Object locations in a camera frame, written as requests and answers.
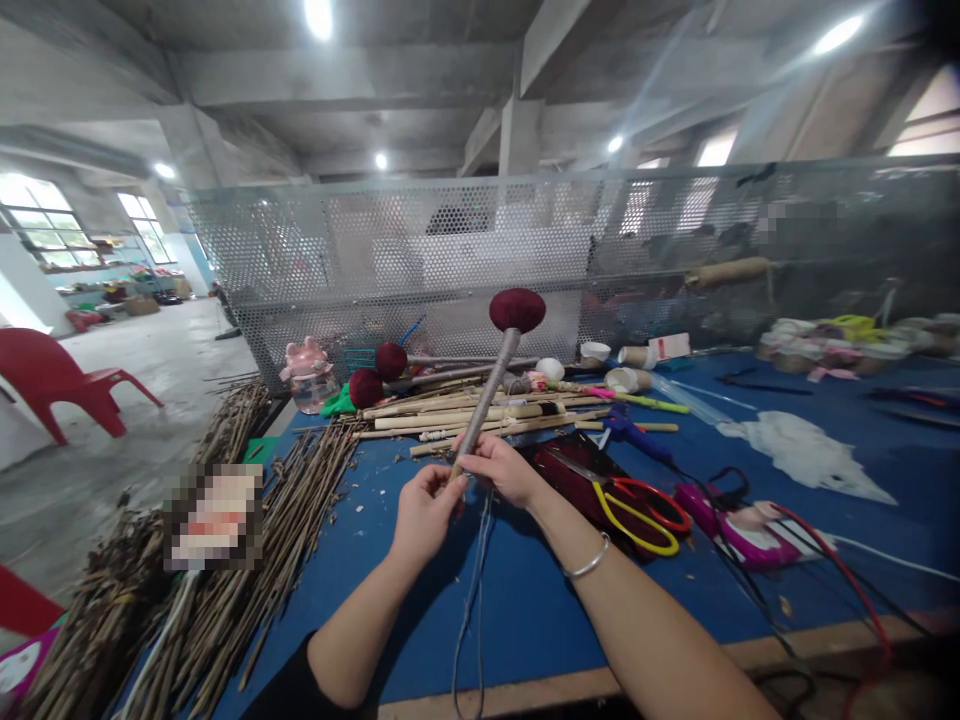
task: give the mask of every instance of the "perforated metal panel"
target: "perforated metal panel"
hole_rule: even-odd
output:
[[[234,188],[187,202],[271,389],[284,348],[398,340],[413,352],[494,354],[490,298],[547,302],[525,355],[688,331],[752,341],[778,315],[868,312],[886,278],[898,308],[957,305],[956,158],[542,174],[526,178]],[[687,270],[763,255],[769,276],[693,292]]]

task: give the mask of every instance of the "hand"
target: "hand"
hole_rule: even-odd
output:
[[[427,465],[403,486],[397,510],[397,529],[390,555],[417,572],[437,554],[447,536],[450,514],[467,487],[465,475],[441,485],[452,468]]]
[[[454,452],[462,441],[463,435],[453,441]],[[481,433],[473,453],[460,457],[460,467],[490,478],[500,494],[518,508],[526,509],[533,496],[548,487],[523,456],[498,437]]]

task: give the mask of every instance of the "red scissors handle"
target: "red scissors handle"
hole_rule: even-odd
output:
[[[625,477],[612,477],[610,480],[613,481],[613,486],[622,490],[627,495],[637,500],[640,499],[637,495],[630,489],[631,486],[641,493],[646,493],[647,495],[653,495],[655,498],[658,498],[662,502],[666,503],[671,510],[673,510],[673,519],[664,517],[663,513],[659,512],[653,503],[647,503],[647,509],[650,511],[650,514],[653,518],[663,525],[667,530],[670,530],[675,533],[689,533],[690,532],[690,518],[683,511],[677,502],[667,495],[666,493],[660,492],[653,485],[649,485],[640,480],[634,480],[633,478]]]

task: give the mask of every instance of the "concrete floor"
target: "concrete floor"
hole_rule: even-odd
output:
[[[203,379],[256,369],[242,338],[213,341],[228,328],[220,303],[202,299],[63,341],[84,370],[123,368],[166,407],[129,383],[117,386],[127,434],[114,439],[75,405],[55,405],[70,444],[0,473],[0,564],[61,605],[69,602],[86,553],[113,527],[123,489],[132,488],[131,506],[147,508],[178,482],[218,401],[205,394],[215,385]],[[0,632],[0,651],[19,642]]]

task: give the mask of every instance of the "red plastic chair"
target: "red plastic chair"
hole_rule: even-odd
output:
[[[0,565],[0,628],[31,638],[49,630],[63,608]]]
[[[60,445],[66,445],[67,439],[50,411],[55,402],[79,405],[113,437],[127,432],[120,407],[110,395],[114,385],[131,382],[157,407],[163,407],[130,373],[120,368],[85,373],[60,343],[36,330],[0,330],[0,375],[16,388]]]

